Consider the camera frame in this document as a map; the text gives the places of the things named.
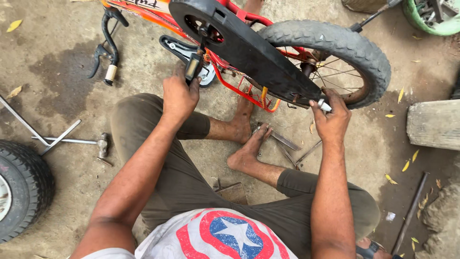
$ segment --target white grip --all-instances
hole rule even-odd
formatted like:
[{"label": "white grip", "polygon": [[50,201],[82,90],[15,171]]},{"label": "white grip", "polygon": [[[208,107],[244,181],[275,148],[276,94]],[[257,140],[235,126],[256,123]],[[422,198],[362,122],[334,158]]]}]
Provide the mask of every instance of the white grip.
[{"label": "white grip", "polygon": [[113,81],[115,78],[117,67],[115,65],[109,65],[109,69],[107,69],[107,74],[105,74],[105,79]]}]

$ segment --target red bicycle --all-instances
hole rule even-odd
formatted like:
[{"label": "red bicycle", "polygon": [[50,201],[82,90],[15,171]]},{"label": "red bicycle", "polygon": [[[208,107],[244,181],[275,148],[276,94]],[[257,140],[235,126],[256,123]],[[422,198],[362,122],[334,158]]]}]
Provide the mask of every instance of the red bicycle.
[{"label": "red bicycle", "polygon": [[[160,37],[162,46],[188,64],[190,76],[202,77],[202,87],[218,78],[267,112],[274,112],[281,100],[308,108],[310,99],[325,98],[321,88],[337,89],[349,109],[360,108],[377,101],[390,82],[385,54],[349,28],[312,20],[273,23],[230,0],[101,2],[105,9],[102,29],[112,52],[98,45],[89,78],[98,69],[99,57],[107,57],[111,61],[104,80],[107,85],[112,85],[118,64],[107,24],[115,18],[127,27],[121,11],[157,23],[191,42],[193,45]],[[265,27],[256,32],[254,24]],[[241,77],[239,84],[230,84],[224,74]],[[248,91],[241,89],[243,79],[250,83]]]}]

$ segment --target concrete floor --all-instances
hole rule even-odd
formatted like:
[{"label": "concrete floor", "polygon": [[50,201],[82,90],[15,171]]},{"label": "concrete floor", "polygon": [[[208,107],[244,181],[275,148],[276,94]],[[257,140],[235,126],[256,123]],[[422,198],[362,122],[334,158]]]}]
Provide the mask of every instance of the concrete floor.
[{"label": "concrete floor", "polygon": [[[96,139],[102,132],[110,132],[109,113],[118,100],[142,92],[162,95],[162,79],[170,75],[177,58],[158,44],[158,38],[172,33],[134,16],[125,15],[130,26],[116,32],[121,62],[114,87],[102,83],[102,73],[86,79],[92,68],[93,51],[102,41],[102,14],[102,6],[97,2],[0,0],[0,94],[6,96],[23,85],[23,91],[11,104],[43,135],[59,135],[80,118],[83,123],[70,136]],[[339,0],[266,0],[261,14],[274,22],[313,19],[342,26],[367,17],[347,10]],[[9,23],[18,19],[24,19],[21,26],[5,33]],[[410,145],[405,134],[407,107],[415,102],[447,99],[459,60],[457,46],[450,37],[431,36],[413,29],[400,6],[366,25],[362,34],[387,55],[392,79],[380,102],[353,111],[345,138],[347,173],[350,182],[366,189],[379,202],[382,215],[387,211],[397,214],[392,223],[383,220],[372,236],[391,249],[421,170],[431,170],[429,181],[434,186],[435,178],[449,177],[449,165],[457,155],[421,148],[416,166],[401,173],[405,161],[419,148]],[[413,34],[423,39],[415,40]],[[401,87],[405,88],[405,95],[397,104]],[[197,111],[229,120],[235,104],[236,94],[215,83],[201,91]],[[397,116],[384,117],[390,111]],[[36,151],[43,149],[39,142],[30,140],[31,134],[11,114],[5,109],[0,112],[0,138],[23,143]],[[310,134],[308,129],[312,118],[311,111],[289,109],[283,103],[273,114],[255,109],[252,121],[270,123],[297,144],[303,141],[306,151],[319,140],[316,131]],[[240,145],[209,140],[182,143],[209,184],[215,184],[217,178],[223,185],[241,181],[250,204],[285,198],[268,185],[227,167],[227,156]],[[262,146],[261,152],[263,162],[290,166],[272,140]],[[293,156],[299,158],[302,153]],[[64,259],[71,254],[97,199],[122,167],[115,148],[110,149],[108,157],[114,164],[112,168],[98,162],[96,154],[93,146],[59,144],[44,157],[57,182],[53,205],[25,234],[0,245],[1,258],[31,259],[39,255]],[[321,148],[304,161],[301,170],[317,173],[320,161]],[[385,173],[399,185],[390,185]],[[416,220],[414,224],[411,227],[421,226]],[[403,243],[401,252],[410,258],[409,241]]]}]

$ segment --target olive pants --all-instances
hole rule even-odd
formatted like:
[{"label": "olive pants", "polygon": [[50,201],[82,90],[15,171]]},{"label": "olive pants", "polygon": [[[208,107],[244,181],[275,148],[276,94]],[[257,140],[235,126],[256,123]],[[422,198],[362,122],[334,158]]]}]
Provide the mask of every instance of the olive pants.
[{"label": "olive pants", "polygon": [[[155,128],[163,113],[163,99],[137,94],[119,101],[111,116],[115,147],[128,161]],[[141,215],[150,230],[183,212],[200,208],[229,208],[269,226],[299,258],[309,258],[310,211],[318,176],[286,169],[276,189],[289,199],[258,205],[238,205],[224,200],[205,181],[179,140],[203,139],[209,118],[193,112],[178,131],[166,156],[155,190]],[[379,223],[380,211],[365,190],[348,183],[356,239],[368,235]]]}]

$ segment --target orange bicycle frame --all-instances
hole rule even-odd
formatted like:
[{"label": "orange bicycle frame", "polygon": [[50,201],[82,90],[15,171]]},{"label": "orange bicycle frame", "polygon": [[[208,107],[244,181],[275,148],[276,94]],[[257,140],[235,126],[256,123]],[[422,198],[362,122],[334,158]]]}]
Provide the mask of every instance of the orange bicycle frame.
[{"label": "orange bicycle frame", "polygon": [[[224,5],[227,9],[229,9],[232,13],[234,13],[242,21],[258,20],[259,23],[265,26],[269,26],[273,24],[269,19],[265,17],[255,15],[252,13],[248,13],[240,9],[235,4],[233,4],[230,0],[216,0],[216,1]],[[113,6],[122,11],[128,12],[135,16],[141,17],[145,20],[159,24],[175,32],[181,37],[187,39],[188,41],[199,45],[199,42],[195,41],[192,37],[184,33],[184,31],[178,26],[174,18],[169,13],[168,4],[170,0],[101,0],[101,2],[106,7]],[[296,48],[296,50],[299,51],[299,53],[301,54],[304,52],[305,53],[307,52],[303,50],[303,48],[299,48],[299,49]],[[283,51],[280,51],[280,52],[285,56],[289,55],[289,53],[286,53]],[[250,94],[251,88],[253,87],[252,85],[249,86],[249,90],[247,92],[243,92],[240,90],[240,86],[243,81],[243,78],[248,77],[247,75],[240,72],[237,68],[232,67],[230,64],[228,64],[228,62],[226,62],[225,60],[222,60],[218,55],[216,55],[215,53],[211,52],[208,49],[207,49],[206,57],[207,57],[207,61],[212,63],[214,70],[216,72],[217,78],[224,86],[238,93],[239,95],[242,95],[243,97],[248,99],[250,102],[254,103],[255,105],[259,106],[260,108],[264,109],[267,112],[274,112],[278,108],[281,102],[280,99],[276,99],[274,106],[270,108],[272,104],[272,100],[267,98],[268,89],[266,87],[263,88],[262,94],[260,96]],[[237,87],[226,82],[222,78],[221,72],[223,72],[224,70],[229,70],[232,73],[236,73],[242,76],[240,83],[238,84]]]}]

